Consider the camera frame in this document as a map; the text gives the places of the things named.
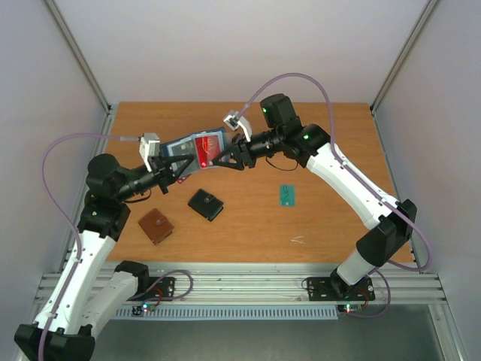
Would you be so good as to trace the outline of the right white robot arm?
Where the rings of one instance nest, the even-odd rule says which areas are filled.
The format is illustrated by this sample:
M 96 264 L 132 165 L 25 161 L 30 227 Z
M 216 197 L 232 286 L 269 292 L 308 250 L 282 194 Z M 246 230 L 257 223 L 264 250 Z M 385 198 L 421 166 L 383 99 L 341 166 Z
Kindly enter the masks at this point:
M 269 96 L 260 106 L 268 130 L 254 134 L 250 123 L 231 111 L 225 124 L 244 133 L 234 136 L 213 164 L 243 170 L 253 168 L 259 158 L 283 153 L 324 180 L 368 230 L 330 275 L 331 291 L 338 299 L 348 298 L 362 278 L 387 263 L 410 240 L 417 208 L 410 200 L 399 202 L 362 174 L 323 128 L 303 125 L 288 96 Z

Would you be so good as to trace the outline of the dark blue card holder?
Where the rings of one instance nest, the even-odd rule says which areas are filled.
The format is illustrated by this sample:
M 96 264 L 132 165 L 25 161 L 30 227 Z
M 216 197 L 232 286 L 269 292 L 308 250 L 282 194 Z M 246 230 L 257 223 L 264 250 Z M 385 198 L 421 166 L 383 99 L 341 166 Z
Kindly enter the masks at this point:
M 216 129 L 209 129 L 203 132 L 218 132 L 222 131 L 225 133 L 225 128 L 220 127 Z M 202 132 L 194 132 L 183 138 L 178 138 L 177 140 L 164 143 L 161 146 L 161 151 L 163 156 L 182 156 L 182 155 L 192 155 L 195 160 L 190 164 L 190 166 L 182 173 L 181 177 L 185 177 L 200 171 L 200 165 L 198 163 L 198 157 L 194 145 L 194 137 Z

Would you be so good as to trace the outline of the green credit card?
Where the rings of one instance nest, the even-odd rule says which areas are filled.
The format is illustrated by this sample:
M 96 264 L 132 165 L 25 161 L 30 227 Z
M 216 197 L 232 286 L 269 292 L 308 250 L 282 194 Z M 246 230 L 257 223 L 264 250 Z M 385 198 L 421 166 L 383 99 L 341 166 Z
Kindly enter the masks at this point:
M 280 186 L 280 206 L 294 207 L 296 205 L 295 186 L 283 184 Z

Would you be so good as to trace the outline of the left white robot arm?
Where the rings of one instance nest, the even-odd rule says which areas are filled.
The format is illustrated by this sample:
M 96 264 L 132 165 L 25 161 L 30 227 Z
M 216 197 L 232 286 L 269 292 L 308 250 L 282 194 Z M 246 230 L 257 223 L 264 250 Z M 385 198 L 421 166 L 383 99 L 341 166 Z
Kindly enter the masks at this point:
M 192 155 L 148 156 L 128 169 L 107 153 L 88 164 L 75 246 L 49 300 L 31 324 L 17 328 L 14 341 L 29 360 L 89 360 L 97 337 L 116 310 L 131 297 L 150 294 L 147 265 L 123 261 L 95 296 L 91 289 L 130 215 L 127 200 L 154 187 L 168 191 L 193 161 Z

